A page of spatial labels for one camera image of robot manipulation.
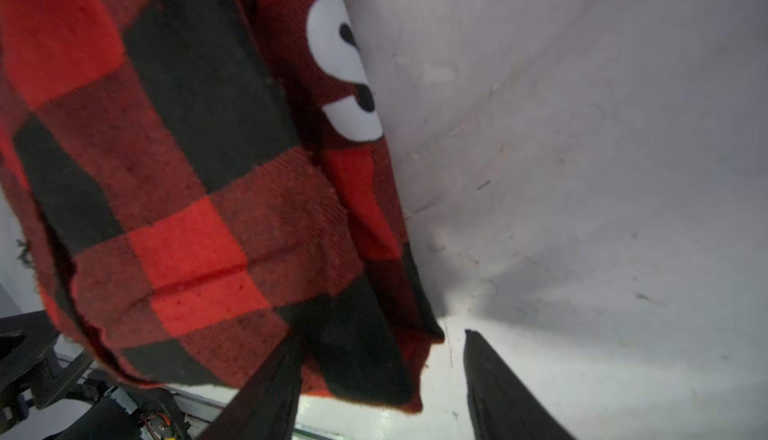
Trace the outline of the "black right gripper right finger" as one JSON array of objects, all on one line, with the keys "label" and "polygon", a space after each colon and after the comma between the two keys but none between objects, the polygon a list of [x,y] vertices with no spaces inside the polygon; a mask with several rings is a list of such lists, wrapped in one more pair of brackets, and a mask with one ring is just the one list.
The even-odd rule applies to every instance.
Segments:
[{"label": "black right gripper right finger", "polygon": [[481,333],[468,330],[463,353],[468,410],[480,440],[573,440]]}]

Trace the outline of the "red black plaid shirt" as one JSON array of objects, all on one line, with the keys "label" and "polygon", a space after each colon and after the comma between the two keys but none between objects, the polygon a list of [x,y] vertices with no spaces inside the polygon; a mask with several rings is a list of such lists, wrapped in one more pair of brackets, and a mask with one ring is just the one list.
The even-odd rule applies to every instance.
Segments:
[{"label": "red black plaid shirt", "polygon": [[345,0],[1,0],[1,184],[118,379],[422,408],[422,289]]}]

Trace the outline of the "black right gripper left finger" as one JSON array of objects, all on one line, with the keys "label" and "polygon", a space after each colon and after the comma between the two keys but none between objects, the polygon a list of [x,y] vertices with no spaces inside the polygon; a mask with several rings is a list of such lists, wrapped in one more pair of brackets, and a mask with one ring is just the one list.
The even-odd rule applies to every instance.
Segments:
[{"label": "black right gripper left finger", "polygon": [[281,341],[198,439],[291,439],[302,389],[303,356],[298,335]]}]

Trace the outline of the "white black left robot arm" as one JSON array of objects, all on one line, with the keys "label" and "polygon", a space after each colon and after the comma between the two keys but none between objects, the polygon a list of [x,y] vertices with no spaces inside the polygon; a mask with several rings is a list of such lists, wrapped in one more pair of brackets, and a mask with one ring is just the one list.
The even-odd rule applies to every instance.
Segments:
[{"label": "white black left robot arm", "polygon": [[190,439],[191,425],[164,389],[122,386],[94,369],[83,351],[63,366],[55,352],[60,333],[43,311],[1,320],[1,433],[62,400],[87,406],[51,439]]}]

